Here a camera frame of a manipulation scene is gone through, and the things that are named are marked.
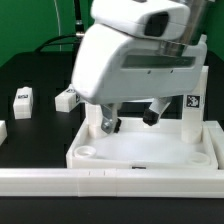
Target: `black table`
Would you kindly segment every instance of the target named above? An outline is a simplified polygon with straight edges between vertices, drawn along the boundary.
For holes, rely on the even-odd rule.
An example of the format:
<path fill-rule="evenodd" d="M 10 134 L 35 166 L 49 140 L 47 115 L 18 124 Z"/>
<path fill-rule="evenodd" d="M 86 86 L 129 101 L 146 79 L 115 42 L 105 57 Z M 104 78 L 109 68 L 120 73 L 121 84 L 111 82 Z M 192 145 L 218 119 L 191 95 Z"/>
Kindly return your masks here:
<path fill-rule="evenodd" d="M 223 62 L 213 53 L 207 62 L 205 119 L 224 120 Z M 8 129 L 0 167 L 66 167 L 65 154 L 83 112 L 80 106 L 69 114 L 56 112 L 54 97 L 70 84 L 72 67 L 71 53 L 54 52 L 18 54 L 0 68 L 0 120 Z M 15 120 L 13 101 L 23 86 L 33 88 L 32 119 Z M 180 118 L 181 98 L 174 102 L 165 117 Z M 144 107 L 126 104 L 123 113 L 137 114 Z M 0 223 L 222 223 L 223 209 L 223 199 L 1 197 Z"/>

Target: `sticker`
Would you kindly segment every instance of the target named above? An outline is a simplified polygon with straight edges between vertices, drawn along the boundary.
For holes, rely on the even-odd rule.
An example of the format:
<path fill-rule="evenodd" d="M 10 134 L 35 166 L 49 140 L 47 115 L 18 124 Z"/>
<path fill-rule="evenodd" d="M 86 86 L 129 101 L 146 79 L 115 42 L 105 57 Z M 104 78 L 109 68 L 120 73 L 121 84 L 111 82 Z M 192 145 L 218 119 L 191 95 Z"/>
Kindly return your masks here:
<path fill-rule="evenodd" d="M 146 167 L 145 166 L 132 166 L 132 169 L 134 169 L 134 170 L 144 170 L 144 169 L 146 169 Z"/>
<path fill-rule="evenodd" d="M 189 109 L 201 109 L 203 105 L 203 96 L 185 95 L 184 106 Z"/>
<path fill-rule="evenodd" d="M 28 95 L 19 95 L 18 96 L 18 99 L 26 99 L 26 98 L 28 98 Z"/>
<path fill-rule="evenodd" d="M 75 90 L 74 89 L 68 89 L 66 92 L 67 93 L 75 93 Z"/>

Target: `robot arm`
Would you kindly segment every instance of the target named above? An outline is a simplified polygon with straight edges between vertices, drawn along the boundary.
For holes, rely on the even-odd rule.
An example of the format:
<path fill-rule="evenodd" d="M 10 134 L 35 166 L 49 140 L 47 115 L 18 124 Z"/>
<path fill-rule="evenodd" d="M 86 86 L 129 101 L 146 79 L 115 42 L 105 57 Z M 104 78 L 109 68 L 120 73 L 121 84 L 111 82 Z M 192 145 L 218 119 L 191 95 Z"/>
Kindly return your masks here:
<path fill-rule="evenodd" d="M 72 84 L 87 102 L 101 105 L 101 128 L 106 133 L 115 129 L 122 102 L 156 98 L 143 118 L 152 125 L 172 96 L 195 88 L 207 52 L 205 40 L 198 39 L 207 3 L 208 0 L 93 2 L 96 22 L 83 38 Z"/>

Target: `small white block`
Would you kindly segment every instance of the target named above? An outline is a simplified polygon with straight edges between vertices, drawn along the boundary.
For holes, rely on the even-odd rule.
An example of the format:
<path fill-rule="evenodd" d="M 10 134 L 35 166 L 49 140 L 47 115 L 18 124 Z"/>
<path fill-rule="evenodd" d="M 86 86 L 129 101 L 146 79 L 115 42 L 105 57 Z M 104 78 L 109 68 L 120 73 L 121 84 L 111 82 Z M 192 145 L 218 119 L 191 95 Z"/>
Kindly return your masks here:
<path fill-rule="evenodd" d="M 78 96 L 72 85 L 55 97 L 56 111 L 69 113 L 80 103 Z"/>
<path fill-rule="evenodd" d="M 0 121 L 0 145 L 7 137 L 7 131 L 5 126 L 5 121 Z"/>
<path fill-rule="evenodd" d="M 100 105 L 85 104 L 86 122 L 90 126 L 101 126 L 103 114 Z"/>
<path fill-rule="evenodd" d="M 13 104 L 15 119 L 31 118 L 33 108 L 32 88 L 24 87 L 17 90 Z"/>

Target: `black label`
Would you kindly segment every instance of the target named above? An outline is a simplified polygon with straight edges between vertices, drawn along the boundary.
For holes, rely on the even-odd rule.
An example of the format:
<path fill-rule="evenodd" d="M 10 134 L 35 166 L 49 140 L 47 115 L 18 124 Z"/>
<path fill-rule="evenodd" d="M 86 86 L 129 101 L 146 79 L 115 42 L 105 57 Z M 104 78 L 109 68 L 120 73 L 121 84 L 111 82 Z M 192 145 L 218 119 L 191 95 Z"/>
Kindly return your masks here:
<path fill-rule="evenodd" d="M 67 93 L 75 93 L 75 90 L 74 89 L 68 89 L 66 92 Z"/>
<path fill-rule="evenodd" d="M 146 169 L 146 167 L 145 166 L 132 166 L 132 169 L 140 169 L 140 170 L 144 170 L 144 169 Z"/>
<path fill-rule="evenodd" d="M 187 95 L 186 107 L 188 108 L 200 108 L 201 97 L 195 95 Z"/>
<path fill-rule="evenodd" d="M 19 95 L 18 96 L 18 99 L 26 99 L 26 98 L 28 98 L 28 95 Z"/>

